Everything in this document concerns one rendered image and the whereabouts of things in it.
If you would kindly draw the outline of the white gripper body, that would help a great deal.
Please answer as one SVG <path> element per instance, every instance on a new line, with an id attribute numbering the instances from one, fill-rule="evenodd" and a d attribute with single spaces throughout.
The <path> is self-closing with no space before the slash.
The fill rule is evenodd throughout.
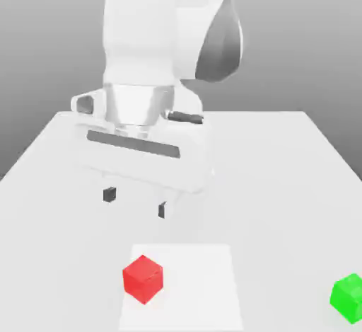
<path id="1" fill-rule="evenodd" d="M 74 127 L 77 161 L 86 168 L 188 193 L 205 189 L 211 173 L 208 122 L 163 121 L 148 139 L 106 133 L 100 127 Z"/>

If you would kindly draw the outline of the small red cube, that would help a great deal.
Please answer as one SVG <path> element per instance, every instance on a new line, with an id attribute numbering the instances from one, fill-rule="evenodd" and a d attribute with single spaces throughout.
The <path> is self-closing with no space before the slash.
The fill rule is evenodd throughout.
<path id="1" fill-rule="evenodd" d="M 123 271 L 124 291 L 147 304 L 163 289 L 163 267 L 145 255 L 139 256 Z"/>

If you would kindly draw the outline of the small green cube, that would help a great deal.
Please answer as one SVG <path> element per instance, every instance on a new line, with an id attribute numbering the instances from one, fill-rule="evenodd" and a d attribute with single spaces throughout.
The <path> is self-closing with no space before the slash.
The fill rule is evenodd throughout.
<path id="1" fill-rule="evenodd" d="M 362 278 L 352 273 L 334 283 L 329 303 L 350 323 L 362 320 Z"/>

